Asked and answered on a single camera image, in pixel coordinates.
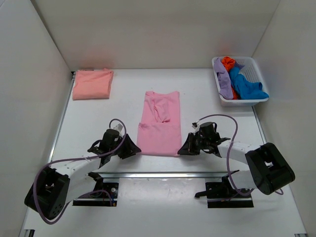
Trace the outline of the pink t shirt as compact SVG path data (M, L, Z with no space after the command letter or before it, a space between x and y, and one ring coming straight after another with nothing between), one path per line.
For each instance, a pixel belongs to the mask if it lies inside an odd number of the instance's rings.
M150 156L177 156L182 146L180 93L145 93L137 146Z

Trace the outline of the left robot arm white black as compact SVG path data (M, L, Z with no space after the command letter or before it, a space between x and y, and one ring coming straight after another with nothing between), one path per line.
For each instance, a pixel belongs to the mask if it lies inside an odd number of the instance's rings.
M103 177L97 170L111 157L126 159L141 152L128 134L109 128L101 140L87 150L96 158L52 162L39 172L30 187L24 204L41 213L47 221L57 219L71 201L84 195L97 197L103 192Z

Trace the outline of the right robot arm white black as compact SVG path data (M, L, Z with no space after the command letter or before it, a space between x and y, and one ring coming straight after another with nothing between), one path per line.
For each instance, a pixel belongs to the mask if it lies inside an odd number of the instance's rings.
M179 155L198 156L204 152L225 158L226 165L233 159L248 166L246 171L228 169L217 187L196 193L196 198L219 193L232 198L254 189L270 195L295 180L293 169L273 143L254 146L235 142L221 137L214 122L194 123L193 126L195 131L188 134L184 145L177 152Z

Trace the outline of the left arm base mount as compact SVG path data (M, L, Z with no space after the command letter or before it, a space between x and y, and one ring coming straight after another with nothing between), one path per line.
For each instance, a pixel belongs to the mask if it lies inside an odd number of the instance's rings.
M93 191L73 200L73 206L116 207L118 203L119 183L107 182L97 173L89 173L96 182Z

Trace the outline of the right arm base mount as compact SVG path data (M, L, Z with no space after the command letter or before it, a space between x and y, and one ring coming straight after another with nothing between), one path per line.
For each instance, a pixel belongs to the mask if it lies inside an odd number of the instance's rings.
M197 192L195 199L206 198L207 208L253 208L251 195L240 195L229 182L228 175L205 182L205 190Z

